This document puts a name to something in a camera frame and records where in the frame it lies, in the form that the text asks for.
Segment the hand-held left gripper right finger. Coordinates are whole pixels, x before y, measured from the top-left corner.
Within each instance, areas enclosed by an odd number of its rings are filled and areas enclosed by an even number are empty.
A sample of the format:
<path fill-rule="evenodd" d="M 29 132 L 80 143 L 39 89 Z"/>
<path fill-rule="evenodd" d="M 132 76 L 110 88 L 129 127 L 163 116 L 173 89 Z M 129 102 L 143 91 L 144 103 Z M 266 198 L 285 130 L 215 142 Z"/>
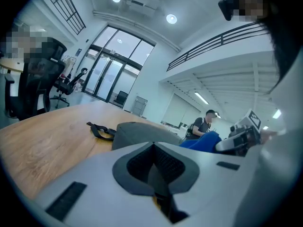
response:
<path fill-rule="evenodd" d="M 236 170 L 219 166 L 235 165 L 242 158 L 194 151 L 157 142 L 153 164 L 160 181 L 154 192 L 161 197 L 155 227 L 232 227 L 238 196 L 232 193 Z"/>

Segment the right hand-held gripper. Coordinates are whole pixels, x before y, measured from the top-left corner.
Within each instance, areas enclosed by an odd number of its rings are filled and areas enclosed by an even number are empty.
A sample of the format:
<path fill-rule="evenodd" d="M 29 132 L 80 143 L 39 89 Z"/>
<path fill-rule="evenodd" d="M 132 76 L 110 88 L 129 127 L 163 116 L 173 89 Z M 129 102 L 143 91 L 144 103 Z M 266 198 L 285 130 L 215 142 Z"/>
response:
<path fill-rule="evenodd" d="M 229 138 L 218 142 L 215 150 L 219 153 L 234 152 L 247 154 L 249 148 L 261 143 L 261 120 L 249 109 L 237 123 L 230 127 Z"/>

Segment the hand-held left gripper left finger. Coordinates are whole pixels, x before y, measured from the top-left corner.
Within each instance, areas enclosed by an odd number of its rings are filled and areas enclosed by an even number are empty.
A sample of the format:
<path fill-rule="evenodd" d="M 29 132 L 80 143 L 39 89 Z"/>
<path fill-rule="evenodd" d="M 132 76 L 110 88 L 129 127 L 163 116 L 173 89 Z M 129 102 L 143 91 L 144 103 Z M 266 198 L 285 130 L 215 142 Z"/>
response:
<path fill-rule="evenodd" d="M 46 185 L 35 202 L 46 209 L 72 183 L 87 187 L 64 219 L 71 227 L 169 227 L 171 222 L 150 196 L 125 191 L 112 167 L 123 155 L 143 147 L 136 144 L 89 157 Z"/>

